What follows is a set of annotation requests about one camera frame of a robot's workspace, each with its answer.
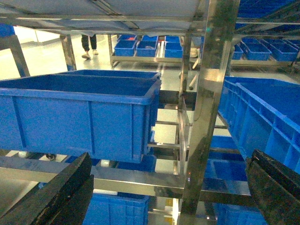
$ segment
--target caster wheel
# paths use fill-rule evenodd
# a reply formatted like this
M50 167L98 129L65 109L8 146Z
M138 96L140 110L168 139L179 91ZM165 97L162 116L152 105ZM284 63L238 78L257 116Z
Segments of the caster wheel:
M46 154L47 159L53 161L56 159L56 155L55 154Z

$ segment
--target metal vertical post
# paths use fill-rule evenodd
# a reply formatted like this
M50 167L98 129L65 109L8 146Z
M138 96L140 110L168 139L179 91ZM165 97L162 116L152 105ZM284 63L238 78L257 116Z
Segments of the metal vertical post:
M70 35L66 35L66 36L61 35L60 40L61 40L61 44L62 44L62 49L64 51L64 55L65 55L67 70L68 71L77 70L71 36Z
M11 53L14 57L15 64L18 68L21 77L30 76L29 70L23 55L21 44L17 35L11 35L9 37L4 37L7 40L7 47L10 48Z
M180 225L192 225L217 118L240 0L210 0Z
M180 77L180 89L179 89L179 109L182 109L184 93L187 91L188 86L188 68L189 68L189 57L191 52L192 35L188 32L184 37L183 43L183 55L181 65L181 77Z
M112 36L110 34L107 35L107 41L108 41L109 60L110 60L111 66L113 67L113 60L112 60L113 44L112 44Z

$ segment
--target black pants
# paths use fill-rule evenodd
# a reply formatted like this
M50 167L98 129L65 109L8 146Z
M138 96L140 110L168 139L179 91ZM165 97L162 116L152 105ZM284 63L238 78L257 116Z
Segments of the black pants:
M82 35L81 43L82 43L82 47L84 48L85 51L90 50L90 48L89 48L89 36ZM92 46L93 50L97 49L97 38L96 38L95 34L94 34L94 36L90 37L90 45Z

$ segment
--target metal rail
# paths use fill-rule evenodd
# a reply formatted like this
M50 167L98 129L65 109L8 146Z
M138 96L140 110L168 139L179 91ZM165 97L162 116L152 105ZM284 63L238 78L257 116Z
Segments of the metal rail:
M68 164L46 162L36 159L17 157L0 157L0 178L49 182ZM122 170L93 166L94 188L119 191L140 195L151 195L171 198L181 198L184 191L184 176ZM200 201L225 203L230 194L226 188L226 181L205 179L205 186L200 192ZM237 181L234 185L241 190L238 195L231 195L229 203L253 206L247 182Z

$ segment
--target stainless steel rack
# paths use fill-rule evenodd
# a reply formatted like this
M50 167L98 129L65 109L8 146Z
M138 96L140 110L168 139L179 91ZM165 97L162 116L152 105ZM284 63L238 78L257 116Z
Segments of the stainless steel rack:
M103 7L102 0L95 1L97 6ZM150 143L156 147L162 158L173 160L174 174L148 173L138 171L124 171L115 168L93 167L95 175L95 188L111 191L128 192L134 194L170 197L182 199L179 224L195 224L195 216L199 201L227 203L236 205L254 206L246 182L236 181L236 187L244 192L230 194L226 188L225 180L206 179L204 172L210 150L210 142L215 127L218 113L218 104L223 87L225 70L233 36L245 37L291 37L289 33L269 33L270 26L281 24L300 24L297 20L290 21L285 14L283 21L278 18L280 12L273 13L274 17L268 16L262 19L237 19L239 0L199 0L199 8L194 17L170 17L170 16L124 16L124 15L39 15L20 10L20 14L0 14L0 22L12 25L22 25L40 30L61 33L73 31L93 31L95 33L121 34L124 30L119 29L86 29L60 26L60 20L94 20L94 21L121 21L130 28L130 33L147 34L156 32L164 35L176 34L184 36L184 50L181 61L181 78L179 92L162 91L161 99L168 105L166 108L178 109L178 122L170 123L176 126L175 143ZM295 10L295 7L285 7L285 10ZM291 14L293 18L299 11ZM57 26L43 27L32 20L55 20ZM140 30L134 21L186 21L191 22L188 30ZM237 30L234 34L236 21L249 24ZM189 68L189 55L191 37L205 36L203 57L201 62L198 89L196 93L187 92L187 78ZM69 35L62 35L61 41L66 57L66 63L70 69L76 69L72 42ZM112 55L112 61L123 59ZM233 61L233 64L251 64L257 66L254 61ZM264 66L287 66L290 63L266 61ZM194 109L192 121L192 133L188 146L188 133L191 127L187 118L187 110ZM0 157L0 178L20 179L38 182L48 182L57 173L67 166L66 163L45 162L35 159L15 157Z

